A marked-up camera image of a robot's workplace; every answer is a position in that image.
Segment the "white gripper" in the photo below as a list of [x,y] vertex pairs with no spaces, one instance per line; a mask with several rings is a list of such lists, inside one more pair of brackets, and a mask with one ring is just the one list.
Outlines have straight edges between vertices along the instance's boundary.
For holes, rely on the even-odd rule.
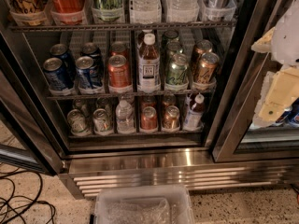
[[264,128],[275,123],[299,98],[299,69],[292,67],[299,65],[299,0],[293,2],[275,28],[254,42],[251,49],[258,53],[271,51],[275,61],[291,65],[276,73],[268,71],[263,79],[252,123]]

